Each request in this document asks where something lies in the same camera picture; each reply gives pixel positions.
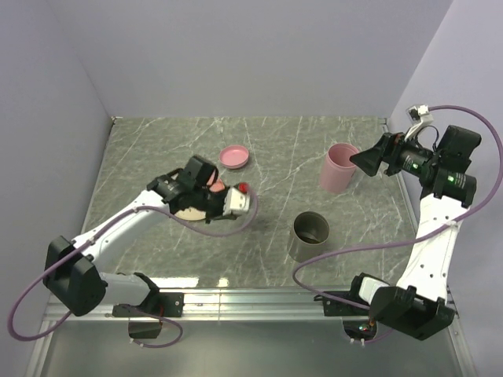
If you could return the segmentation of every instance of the plate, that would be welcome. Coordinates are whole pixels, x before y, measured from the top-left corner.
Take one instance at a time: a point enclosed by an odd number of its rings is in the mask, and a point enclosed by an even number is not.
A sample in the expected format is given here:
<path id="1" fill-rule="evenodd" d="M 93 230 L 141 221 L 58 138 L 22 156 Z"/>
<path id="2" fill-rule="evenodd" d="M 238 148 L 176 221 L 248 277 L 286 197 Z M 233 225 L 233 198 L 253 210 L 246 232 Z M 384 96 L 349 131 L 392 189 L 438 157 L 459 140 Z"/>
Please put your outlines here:
<path id="1" fill-rule="evenodd" d="M 246 165 L 249 156 L 243 145 L 230 145 L 220 152 L 220 162 L 227 169 L 239 169 Z"/>

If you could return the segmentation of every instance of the white wall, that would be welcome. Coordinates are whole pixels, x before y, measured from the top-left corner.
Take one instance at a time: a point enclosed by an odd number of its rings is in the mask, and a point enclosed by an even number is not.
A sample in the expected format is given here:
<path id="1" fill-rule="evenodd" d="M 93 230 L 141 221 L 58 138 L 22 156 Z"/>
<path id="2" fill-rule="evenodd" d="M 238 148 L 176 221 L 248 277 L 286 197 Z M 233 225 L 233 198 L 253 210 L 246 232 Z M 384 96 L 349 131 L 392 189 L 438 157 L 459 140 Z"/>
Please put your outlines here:
<path id="1" fill-rule="evenodd" d="M 406 130 L 405 109 L 416 103 L 459 104 L 485 115 L 503 137 L 503 27 L 501 0 L 454 0 L 409 85 L 391 116 L 393 131 Z M 473 154 L 468 173 L 478 180 L 475 201 L 489 191 L 497 175 L 497 149 L 485 126 L 470 115 L 435 112 L 437 124 L 455 124 L 479 132 L 482 145 Z M 406 181 L 418 203 L 417 179 Z M 503 192 L 461 227 L 451 264 L 449 283 L 461 323 L 482 376 L 503 374 Z"/>
<path id="2" fill-rule="evenodd" d="M 121 116 L 389 116 L 452 0 L 49 0 Z"/>
<path id="3" fill-rule="evenodd" d="M 24 375 L 33 343 L 11 339 L 9 307 L 43 271 L 49 242 L 83 222 L 110 120 L 48 4 L 0 10 L 0 375 Z M 20 307 L 16 328 L 39 330 L 48 292 Z"/>

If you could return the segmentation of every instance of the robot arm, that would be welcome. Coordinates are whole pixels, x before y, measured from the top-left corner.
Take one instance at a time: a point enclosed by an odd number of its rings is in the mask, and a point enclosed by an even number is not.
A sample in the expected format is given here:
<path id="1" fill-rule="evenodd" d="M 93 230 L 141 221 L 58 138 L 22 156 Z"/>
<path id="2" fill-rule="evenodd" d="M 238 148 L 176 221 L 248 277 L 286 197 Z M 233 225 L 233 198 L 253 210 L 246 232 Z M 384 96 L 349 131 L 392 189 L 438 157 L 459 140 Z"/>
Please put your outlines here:
<path id="1" fill-rule="evenodd" d="M 369 303 L 369 317 L 416 339 L 424 340 L 449 326 L 455 311 L 446 306 L 447 274 L 461 221 L 476 190 L 476 179 L 465 174 L 470 155 L 480 144 L 480 135 L 449 126 L 432 150 L 417 142 L 417 135 L 429 126 L 428 106 L 408 109 L 413 127 L 406 134 L 384 134 L 371 149 L 351 157 L 366 174 L 376 175 L 381 162 L 388 164 L 388 176 L 404 170 L 416 177 L 423 191 L 417 238 L 442 225 L 448 229 L 414 244 L 409 263 L 396 286 L 367 274 L 356 276 L 351 292 Z"/>
<path id="2" fill-rule="evenodd" d="M 145 230 L 163 220 L 165 214 L 174 215 L 194 207 L 206 213 L 206 222 L 246 214 L 250 197 L 243 186 L 212 192 L 209 183 L 217 177 L 218 170 L 212 163 L 194 156 L 185 169 L 157 177 L 133 202 L 95 229 L 72 241 L 62 236 L 56 238 L 48 249 L 46 269 L 89 240 L 91 245 L 86 255 L 77 254 L 48 275 L 43 283 L 76 316 L 87 314 L 99 304 L 129 304 L 158 314 L 159 288 L 147 276 L 101 273 L 100 270 Z M 108 228 L 105 234 L 94 241 L 94 235 L 105 227 Z"/>

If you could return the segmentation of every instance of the table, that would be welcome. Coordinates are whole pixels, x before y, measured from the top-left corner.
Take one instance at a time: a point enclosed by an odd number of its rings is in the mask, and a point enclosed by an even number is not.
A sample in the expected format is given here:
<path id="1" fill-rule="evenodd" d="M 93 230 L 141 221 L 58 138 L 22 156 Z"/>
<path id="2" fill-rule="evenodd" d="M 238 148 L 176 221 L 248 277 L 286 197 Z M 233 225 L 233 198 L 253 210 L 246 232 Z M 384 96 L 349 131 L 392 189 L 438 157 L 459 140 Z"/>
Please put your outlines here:
<path id="1" fill-rule="evenodd" d="M 259 194 L 260 211 L 246 231 L 225 239 L 190 232 L 166 220 L 112 261 L 104 272 L 142 272 L 166 278 L 168 287 L 279 287 L 294 285 L 288 231 L 295 216 L 316 211 L 329 221 L 331 248 L 414 238 L 399 179 L 382 171 L 374 178 L 357 171 L 341 195 L 318 185 L 329 147 L 347 142 L 360 149 L 383 133 L 375 117 L 245 117 L 117 119 L 105 151 L 85 229 L 113 216 L 156 176 L 183 167 L 193 154 L 218 162 L 227 145 L 251 155 L 240 170 L 220 165 L 226 184 L 248 182 Z M 215 221 L 224 230 L 239 221 Z M 401 276 L 410 247 L 342 255 L 308 266 L 299 276 L 316 285 L 348 285 L 354 275 L 373 274 L 392 283 Z"/>

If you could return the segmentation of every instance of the purple cable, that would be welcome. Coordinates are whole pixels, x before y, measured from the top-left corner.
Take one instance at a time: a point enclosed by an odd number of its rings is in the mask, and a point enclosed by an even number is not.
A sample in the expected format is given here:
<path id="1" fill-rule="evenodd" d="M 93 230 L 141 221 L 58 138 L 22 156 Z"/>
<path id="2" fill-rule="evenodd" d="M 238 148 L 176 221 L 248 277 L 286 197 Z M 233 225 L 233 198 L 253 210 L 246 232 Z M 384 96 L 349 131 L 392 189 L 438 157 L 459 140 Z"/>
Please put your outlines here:
<path id="1" fill-rule="evenodd" d="M 482 202 L 480 202 L 476 206 L 470 208 L 464 214 L 458 216 L 457 218 L 455 218 L 453 220 L 455 222 L 458 222 L 458 221 L 461 221 L 461 220 L 467 218 L 468 216 L 473 215 L 475 212 L 478 212 L 479 210 L 481 210 L 482 208 L 484 208 L 493 199 L 494 195 L 496 194 L 496 191 L 499 189 L 500 184 L 501 184 L 501 180 L 503 179 L 503 145 L 501 144 L 501 139 L 498 136 L 497 131 L 494 128 L 494 126 L 486 118 L 484 118 L 483 116 L 481 116 L 478 112 L 470 110 L 469 108 L 464 108 L 462 106 L 454 106 L 454 105 L 451 105 L 451 104 L 444 104 L 442 106 L 434 106 L 434 107 L 430 108 L 430 111 L 432 111 L 432 112 L 435 111 L 435 110 L 458 110 L 460 112 L 467 112 L 468 114 L 475 116 L 482 123 L 484 123 L 487 126 L 487 128 L 489 129 L 489 131 L 492 133 L 492 135 L 494 137 L 494 140 L 496 141 L 497 151 L 498 151 L 498 154 L 499 154 L 500 166 L 499 166 L 499 171 L 498 171 L 498 174 L 497 174 L 496 182 L 494 182 L 493 188 L 490 190 L 489 194 L 487 194 L 486 198 Z M 449 228 L 449 225 L 442 225 L 440 228 L 434 230 L 433 232 L 430 232 L 430 233 L 428 233 L 428 234 L 426 234 L 426 235 L 424 235 L 422 237 L 416 238 L 415 240 L 397 241 L 397 242 L 382 243 L 382 244 L 375 244 L 375 245 L 353 246 L 353 247 L 348 247 L 348 248 L 343 249 L 343 250 L 331 251 L 329 253 L 326 253 L 326 254 L 314 257 L 312 259 L 309 259 L 309 260 L 307 260 L 305 262 L 300 263 L 298 266 L 296 266 L 293 269 L 292 278 L 293 278 L 293 281 L 295 281 L 300 287 L 302 287 L 304 289 L 307 289 L 308 291 L 311 291 L 311 292 L 315 293 L 316 295 L 320 295 L 320 296 L 329 298 L 329 299 L 334 300 L 334 301 L 342 302 L 344 304 L 352 305 L 352 306 L 355 306 L 355 307 L 360 308 L 360 309 L 366 309 L 366 310 L 368 310 L 370 308 L 367 305 L 362 305 L 362 304 L 360 304 L 358 302 L 353 302 L 353 301 L 350 301 L 350 300 L 346 300 L 345 298 L 340 298 L 340 297 L 336 297 L 336 296 L 332 296 L 332 295 L 326 294 L 325 292 L 319 291 L 318 289 L 316 289 L 314 287 L 311 287 L 310 285 L 302 283 L 297 278 L 297 273 L 302 268 L 306 267 L 307 265 L 312 265 L 313 263 L 322 261 L 322 260 L 327 259 L 327 258 L 335 257 L 337 255 L 353 253 L 355 251 L 368 251 L 368 250 L 376 250 L 376 249 L 391 249 L 393 247 L 403 247 L 403 246 L 414 245 L 415 243 L 423 242 L 423 241 L 428 240 L 428 239 L 430 239 L 430 238 L 432 238 L 434 236 L 437 236 L 438 234 L 440 234 L 441 232 L 443 232 L 444 230 L 446 230 L 448 228 Z M 368 341 L 367 343 L 376 342 L 377 340 L 381 340 L 381 339 L 385 338 L 386 336 L 388 336 L 391 332 L 392 332 L 392 330 L 387 331 L 386 333 L 382 334 L 380 337 L 378 337 L 376 339 L 373 339 L 372 341 Z"/>
<path id="2" fill-rule="evenodd" d="M 259 212 L 259 198 L 258 198 L 257 194 L 253 190 L 251 190 L 251 189 L 249 189 L 248 191 L 250 193 L 250 196 L 251 196 L 252 202 L 253 202 L 253 211 L 251 213 L 251 216 L 241 226 L 239 226 L 238 228 L 236 228 L 236 229 L 234 229 L 234 230 L 232 230 L 230 232 L 227 232 L 227 233 L 213 233 L 213 232 L 205 231 L 203 229 L 199 229 L 196 226 L 193 226 L 193 225 L 189 224 L 187 221 L 183 221 L 183 220 L 177 218 L 176 216 L 174 216 L 173 214 L 171 214 L 168 210 L 163 210 L 163 209 L 160 209 L 160 208 L 157 208 L 157 207 L 152 207 L 152 206 L 139 206 L 139 207 L 136 207 L 136 210 L 134 210 L 134 209 L 125 210 L 123 213 L 118 214 L 117 216 L 115 216 L 106 225 L 104 225 L 99 231 L 97 231 L 96 234 L 94 234 L 93 242 L 96 241 L 96 240 L 98 240 L 100 237 L 102 237 L 108 230 L 110 230 L 111 227 L 113 227 L 119 221 L 123 220 L 124 218 L 126 218 L 130 214 L 134 214 L 134 213 L 139 212 L 140 210 L 154 210 L 156 212 L 160 212 L 161 214 L 165 214 L 169 218 L 173 218 L 176 222 L 184 225 L 185 227 L 193 230 L 194 232 L 198 232 L 198 233 L 203 234 L 205 236 L 213 236 L 213 237 L 232 236 L 233 234 L 241 232 L 243 229 L 247 228 L 255 220 L 255 217 L 256 217 L 257 213 Z M 63 322 L 66 321 L 66 319 L 72 314 L 71 312 L 67 312 L 61 319 L 59 319 L 54 324 L 54 326 L 52 326 L 51 328 L 48 328 L 44 332 L 41 332 L 41 333 L 39 333 L 37 335 L 30 335 L 30 336 L 21 335 L 18 332 L 16 332 L 16 329 L 14 328 L 14 315 L 16 314 L 17 308 L 19 307 L 19 305 L 21 304 L 21 302 L 23 301 L 23 299 L 27 296 L 27 294 L 35 287 L 35 285 L 37 285 L 38 283 L 40 283 L 46 276 L 48 276 L 51 273 L 53 273 L 58 267 L 60 267 L 61 265 L 63 265 L 66 261 L 68 261 L 69 259 L 73 258 L 75 255 L 77 255 L 77 254 L 82 253 L 83 251 L 85 251 L 89 246 L 91 246 L 91 240 L 87 240 L 85 243 L 83 243 L 81 246 L 77 247 L 74 251 L 72 251 L 66 257 L 62 258 L 58 262 L 56 262 L 53 265 L 51 265 L 47 270 L 45 270 L 42 273 L 42 275 L 40 275 L 39 277 L 37 277 L 35 280 L 33 280 L 31 282 L 30 285 L 28 285 L 26 287 L 26 289 L 21 293 L 20 297 L 14 302 L 13 307 L 9 311 L 9 315 L 8 315 L 8 318 L 7 318 L 7 330 L 9 331 L 10 336 L 12 336 L 14 339 L 19 340 L 21 342 L 31 342 L 31 341 L 43 338 L 44 336 L 47 336 L 48 334 L 50 334 L 51 332 L 53 332 L 54 330 L 56 330 L 59 326 L 61 326 L 61 324 L 63 324 Z M 158 346 L 150 346 L 150 345 L 144 344 L 143 345 L 144 347 L 147 347 L 147 348 L 162 348 L 162 347 L 172 346 L 178 340 L 180 340 L 180 338 L 182 337 L 182 333 L 183 333 L 182 326 L 178 322 L 175 322 L 173 320 L 170 320 L 170 319 L 167 319 L 167 318 L 164 318 L 164 317 L 158 317 L 158 316 L 155 316 L 155 315 L 152 315 L 152 314 L 144 313 L 141 310 L 135 309 L 133 306 L 128 306 L 128 307 L 130 307 L 134 311 L 140 313 L 142 316 L 151 317 L 151 318 L 155 318 L 157 320 L 161 320 L 163 322 L 168 322 L 170 324 L 174 324 L 176 327 L 178 327 L 180 329 L 180 334 L 179 334 L 179 336 L 174 341 L 169 342 L 169 343 L 164 344 L 164 345 L 158 345 Z"/>

